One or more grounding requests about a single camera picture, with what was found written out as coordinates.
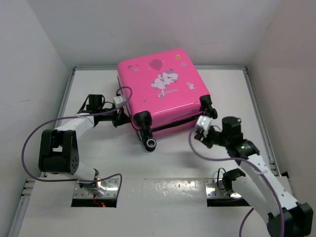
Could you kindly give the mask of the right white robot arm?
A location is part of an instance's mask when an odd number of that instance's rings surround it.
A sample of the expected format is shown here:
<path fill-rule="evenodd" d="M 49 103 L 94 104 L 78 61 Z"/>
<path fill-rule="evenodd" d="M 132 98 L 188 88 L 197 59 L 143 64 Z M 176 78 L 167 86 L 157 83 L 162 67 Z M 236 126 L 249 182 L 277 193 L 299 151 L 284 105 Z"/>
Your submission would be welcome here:
<path fill-rule="evenodd" d="M 306 237 L 311 233 L 313 209 L 308 203 L 300 203 L 289 193 L 266 165 L 258 148 L 244 138 L 241 120 L 236 117 L 222 119 L 222 129 L 217 131 L 211 118 L 200 116 L 193 129 L 196 139 L 209 149 L 224 147 L 238 167 L 223 174 L 225 190 L 238 193 L 256 211 L 272 237 Z"/>

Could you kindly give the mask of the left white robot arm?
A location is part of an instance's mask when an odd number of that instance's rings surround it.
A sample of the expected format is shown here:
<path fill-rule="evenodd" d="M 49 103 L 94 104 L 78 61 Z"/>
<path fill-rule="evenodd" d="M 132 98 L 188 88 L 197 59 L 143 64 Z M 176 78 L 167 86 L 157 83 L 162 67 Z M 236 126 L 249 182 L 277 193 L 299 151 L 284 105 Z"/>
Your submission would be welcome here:
<path fill-rule="evenodd" d="M 105 185 L 99 171 L 85 166 L 79 159 L 78 139 L 101 121 L 111 121 L 117 127 L 129 122 L 123 106 L 126 99 L 116 95 L 110 108 L 103 95 L 89 94 L 75 118 L 55 129 L 46 129 L 41 134 L 39 169 L 41 172 L 61 174 L 76 179 L 79 187 L 89 192 L 104 192 Z"/>

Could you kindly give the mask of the pink suitcase with dark lining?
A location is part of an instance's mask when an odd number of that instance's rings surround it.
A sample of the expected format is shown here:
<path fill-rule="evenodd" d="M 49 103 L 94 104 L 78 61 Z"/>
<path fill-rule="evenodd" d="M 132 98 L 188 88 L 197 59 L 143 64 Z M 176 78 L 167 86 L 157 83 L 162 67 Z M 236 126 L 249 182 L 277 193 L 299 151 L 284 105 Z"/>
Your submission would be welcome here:
<path fill-rule="evenodd" d="M 121 61 L 118 83 L 131 124 L 145 149 L 155 150 L 154 132 L 181 126 L 201 115 L 218 117 L 210 92 L 183 49 Z"/>

